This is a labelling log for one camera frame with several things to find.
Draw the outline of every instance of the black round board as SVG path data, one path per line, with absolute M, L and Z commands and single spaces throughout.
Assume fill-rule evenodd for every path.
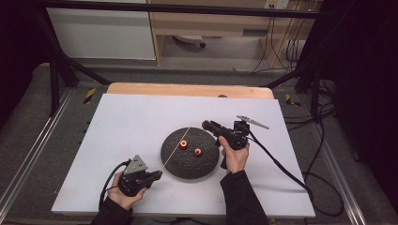
M 172 155 L 178 142 L 181 140 L 187 127 L 178 129 L 171 133 L 161 147 L 161 161 L 163 164 Z M 188 142 L 185 150 L 177 148 L 166 164 L 166 169 L 172 175 L 182 179 L 197 179 L 211 173 L 216 167 L 220 150 L 215 145 L 216 140 L 206 131 L 191 127 L 184 139 Z M 202 150 L 202 156 L 196 157 L 196 148 Z

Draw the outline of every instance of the hand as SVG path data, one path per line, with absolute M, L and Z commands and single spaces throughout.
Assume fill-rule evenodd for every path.
M 114 181 L 112 182 L 112 187 L 117 186 L 117 182 L 119 181 L 121 174 L 122 172 L 118 172 L 115 174 Z M 119 187 L 115 187 L 108 190 L 108 198 L 113 200 L 122 208 L 129 211 L 133 204 L 143 199 L 145 191 L 146 188 L 142 188 L 134 197 L 128 197 L 120 191 Z
M 223 137 L 219 137 L 220 144 L 223 147 L 222 155 L 226 157 L 227 173 L 236 173 L 245 169 L 246 161 L 249 156 L 249 143 L 240 150 L 234 150 L 228 141 Z

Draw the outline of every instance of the person's left hand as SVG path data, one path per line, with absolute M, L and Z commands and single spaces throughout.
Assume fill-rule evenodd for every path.
M 119 181 L 121 174 L 122 172 L 118 172 L 115 174 L 114 181 L 112 182 L 112 187 L 117 186 L 117 182 Z M 119 187 L 115 187 L 108 190 L 108 198 L 129 211 L 135 203 L 143 199 L 145 191 L 146 188 L 142 188 L 137 193 L 137 195 L 135 195 L 134 197 L 129 197 L 123 194 L 120 191 Z

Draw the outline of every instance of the white table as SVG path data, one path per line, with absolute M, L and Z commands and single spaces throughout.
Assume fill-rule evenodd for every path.
M 161 170 L 161 146 L 170 133 L 183 127 L 200 128 L 204 120 L 232 128 L 239 114 L 270 127 L 251 125 L 251 131 L 302 181 L 277 100 L 105 94 L 52 211 L 65 215 L 98 212 L 102 187 L 120 162 L 139 155 L 150 172 Z M 255 143 L 250 150 L 246 173 L 267 215 L 271 218 L 314 217 L 306 191 L 281 172 Z M 134 215 L 225 215 L 219 183 L 224 175 L 225 170 L 217 166 L 208 176 L 188 181 L 164 170 L 161 180 L 134 205 Z

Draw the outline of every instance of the black sleeve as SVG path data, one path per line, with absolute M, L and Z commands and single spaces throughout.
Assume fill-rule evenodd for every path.
M 225 197 L 228 225 L 269 224 L 244 171 L 228 173 L 220 183 Z
M 92 225 L 130 225 L 132 209 L 126 211 L 110 198 L 106 198 L 99 213 L 91 222 Z

